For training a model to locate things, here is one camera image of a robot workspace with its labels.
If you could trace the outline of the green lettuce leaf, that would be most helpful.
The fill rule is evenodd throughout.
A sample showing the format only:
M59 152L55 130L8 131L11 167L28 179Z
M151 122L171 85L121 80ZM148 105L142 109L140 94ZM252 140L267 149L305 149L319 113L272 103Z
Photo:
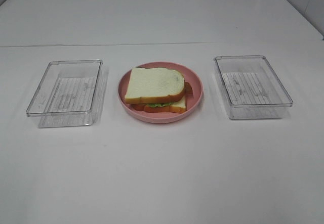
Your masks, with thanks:
M156 104L146 104L146 106L151 107L151 108L156 108L156 107L167 107L173 104L173 102L170 103L156 103Z

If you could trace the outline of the bread slice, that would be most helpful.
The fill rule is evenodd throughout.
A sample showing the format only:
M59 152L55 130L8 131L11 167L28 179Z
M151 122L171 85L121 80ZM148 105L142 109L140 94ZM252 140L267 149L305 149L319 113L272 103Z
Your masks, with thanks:
M184 95L185 79L179 71L160 67L134 67L131 70L125 103L171 103L179 101Z
M162 112L172 112L172 113L184 113L187 110L186 107L186 96L183 96L181 100L173 102L167 107L156 107L151 108L146 106L146 104L132 104L132 107L137 111L144 111L148 113L162 113Z

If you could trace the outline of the bacon strip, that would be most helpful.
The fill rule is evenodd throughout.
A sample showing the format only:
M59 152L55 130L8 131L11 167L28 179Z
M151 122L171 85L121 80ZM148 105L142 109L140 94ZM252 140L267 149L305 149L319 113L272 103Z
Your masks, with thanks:
M184 83L184 88L185 88L186 98L193 97L193 89L192 89L190 83L185 82Z

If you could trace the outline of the pink round plate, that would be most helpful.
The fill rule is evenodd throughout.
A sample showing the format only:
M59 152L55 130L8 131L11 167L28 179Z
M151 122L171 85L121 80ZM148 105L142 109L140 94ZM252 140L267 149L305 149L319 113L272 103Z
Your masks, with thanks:
M184 76L185 81L190 83L193 90L193 95L187 97L187 101L186 101L187 111L181 114L172 113L172 112L149 113L144 111L137 111L134 108L132 108L129 104L126 104L124 100L124 96L127 91L127 86L131 74L131 72L128 71L120 79L117 90L118 90L118 98L121 105L123 106L125 111L133 118L136 118L144 122L155 123L155 124L172 123L189 116L199 106L204 92L203 84L200 78L198 77L198 75L191 69L183 65L177 63L171 63L171 62L150 62L150 63L142 64L140 65L140 67L143 68L164 67L167 69L174 69L181 72Z

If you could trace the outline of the left clear plastic tray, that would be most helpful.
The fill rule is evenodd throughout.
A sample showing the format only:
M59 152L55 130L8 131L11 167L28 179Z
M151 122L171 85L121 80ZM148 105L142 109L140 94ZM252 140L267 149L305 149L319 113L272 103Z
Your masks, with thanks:
M102 60L50 62L27 107L39 128L89 126L102 104Z

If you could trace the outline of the clear plastic tray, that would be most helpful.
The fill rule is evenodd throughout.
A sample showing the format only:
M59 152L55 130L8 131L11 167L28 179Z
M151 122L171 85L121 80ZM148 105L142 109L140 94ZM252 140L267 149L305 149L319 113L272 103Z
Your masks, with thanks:
M89 126L102 104L102 60L50 62L27 107L39 128Z
M293 105L264 55L217 56L214 63L229 119L280 119Z

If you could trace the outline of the right clear plastic tray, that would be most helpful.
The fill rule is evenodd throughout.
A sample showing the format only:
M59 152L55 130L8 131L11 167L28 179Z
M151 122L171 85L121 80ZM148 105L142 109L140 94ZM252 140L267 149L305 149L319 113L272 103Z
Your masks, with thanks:
M229 119L280 119L293 105L264 55L217 56L214 63Z

